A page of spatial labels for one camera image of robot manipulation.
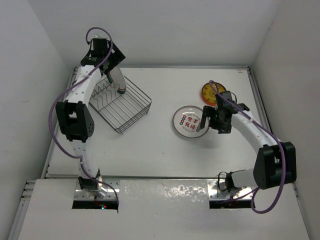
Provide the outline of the white plate red characters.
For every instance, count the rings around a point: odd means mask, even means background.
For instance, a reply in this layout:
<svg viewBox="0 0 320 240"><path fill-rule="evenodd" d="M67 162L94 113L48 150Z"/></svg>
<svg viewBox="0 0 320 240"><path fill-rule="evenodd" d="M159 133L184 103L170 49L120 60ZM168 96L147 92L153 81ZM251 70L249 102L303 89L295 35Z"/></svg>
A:
<svg viewBox="0 0 320 240"><path fill-rule="evenodd" d="M187 105L179 108L173 114L172 126L175 132L186 139L198 139L204 136L209 130L206 121L201 128L203 110L197 106Z"/></svg>

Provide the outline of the white plate teal rim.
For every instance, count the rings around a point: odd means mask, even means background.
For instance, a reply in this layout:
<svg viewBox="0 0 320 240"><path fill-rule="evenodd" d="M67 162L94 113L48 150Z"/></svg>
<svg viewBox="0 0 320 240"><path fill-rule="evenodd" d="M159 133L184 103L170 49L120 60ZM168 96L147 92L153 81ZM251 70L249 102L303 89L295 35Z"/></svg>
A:
<svg viewBox="0 0 320 240"><path fill-rule="evenodd" d="M127 91L126 80L120 68L116 66L106 75L110 85L115 88L116 92L123 95Z"/></svg>

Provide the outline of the dark wire dish rack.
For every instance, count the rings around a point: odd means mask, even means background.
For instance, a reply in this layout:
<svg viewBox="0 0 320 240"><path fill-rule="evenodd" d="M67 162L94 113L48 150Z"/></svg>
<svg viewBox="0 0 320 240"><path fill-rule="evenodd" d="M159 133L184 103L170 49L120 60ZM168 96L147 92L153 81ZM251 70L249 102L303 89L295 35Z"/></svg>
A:
<svg viewBox="0 0 320 240"><path fill-rule="evenodd" d="M90 107L118 134L147 115L152 99L136 84L124 77L126 91L120 94L114 83L104 76L94 87Z"/></svg>

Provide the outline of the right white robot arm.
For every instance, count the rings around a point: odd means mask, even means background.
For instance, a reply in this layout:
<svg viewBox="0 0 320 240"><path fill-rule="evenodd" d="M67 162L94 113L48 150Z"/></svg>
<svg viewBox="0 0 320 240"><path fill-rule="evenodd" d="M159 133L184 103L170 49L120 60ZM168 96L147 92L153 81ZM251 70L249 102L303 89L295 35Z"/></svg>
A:
<svg viewBox="0 0 320 240"><path fill-rule="evenodd" d="M282 142L257 122L244 103L235 103L230 91L216 95L217 106L204 106L200 128L212 128L219 134L238 130L256 152L254 167L226 174L228 192L257 186L261 190L291 184L297 179L296 148Z"/></svg>

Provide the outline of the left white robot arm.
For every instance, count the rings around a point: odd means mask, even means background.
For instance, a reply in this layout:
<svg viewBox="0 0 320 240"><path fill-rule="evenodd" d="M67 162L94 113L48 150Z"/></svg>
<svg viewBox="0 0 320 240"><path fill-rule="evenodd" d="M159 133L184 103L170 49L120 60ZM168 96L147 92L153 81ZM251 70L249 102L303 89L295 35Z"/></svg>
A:
<svg viewBox="0 0 320 240"><path fill-rule="evenodd" d="M88 142L95 130L95 122L88 109L96 84L125 57L111 41L94 36L88 43L89 50L81 60L72 89L62 101L58 101L55 111L60 132L70 142L78 159L78 182L80 188L95 197L101 195L103 183L96 163L88 157Z"/></svg>

